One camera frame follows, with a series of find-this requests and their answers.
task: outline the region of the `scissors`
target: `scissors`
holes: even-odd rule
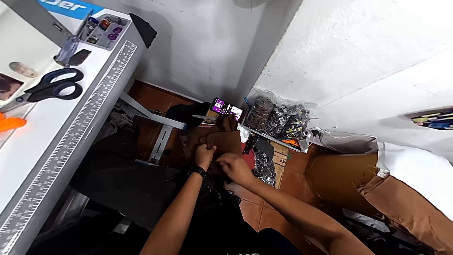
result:
[[[215,117],[210,117],[210,116],[203,116],[203,115],[192,115],[192,117],[195,117],[195,118],[202,118],[202,119],[208,119],[210,121],[213,121],[215,122],[217,120],[217,116]]]
[[[64,74],[76,74],[73,77],[61,79],[56,82],[52,80]],[[7,112],[19,106],[38,102],[47,98],[59,98],[63,100],[71,100],[78,98],[83,88],[80,84],[76,83],[83,79],[83,73],[75,68],[63,68],[60,70],[52,71],[43,76],[41,81],[34,87],[24,91],[24,94],[16,97],[13,101],[0,108],[0,112]],[[74,91],[68,95],[61,95],[61,91],[65,88],[74,87]]]

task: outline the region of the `orange object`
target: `orange object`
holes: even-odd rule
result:
[[[282,140],[282,142],[289,143],[289,144],[292,144],[292,145],[296,146],[297,148],[300,148],[299,143],[297,142],[297,140]]]
[[[0,120],[0,132],[5,132],[10,129],[23,127],[27,123],[26,120],[21,118],[6,118]]]

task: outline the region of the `hand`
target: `hand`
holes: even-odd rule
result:
[[[216,162],[220,163],[230,179],[246,189],[255,179],[247,162],[236,154],[225,153]]]
[[[217,146],[213,146],[208,150],[205,143],[198,146],[197,151],[195,152],[195,162],[197,163],[197,166],[203,168],[204,171],[207,171],[207,168],[212,161],[212,155],[216,149]]]

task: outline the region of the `ruler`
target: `ruler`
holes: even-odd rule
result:
[[[28,225],[28,222],[46,197],[52,184],[58,178],[66,162],[87,132],[91,122],[136,49],[137,46],[135,44],[125,41],[58,145],[54,148],[21,199],[6,218],[6,221],[1,225],[0,255],[9,254],[14,247],[14,244]]]

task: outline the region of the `wristwatch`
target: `wristwatch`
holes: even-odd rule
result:
[[[199,166],[193,166],[189,169],[188,175],[191,175],[192,173],[199,173],[203,179],[206,177],[206,171]]]

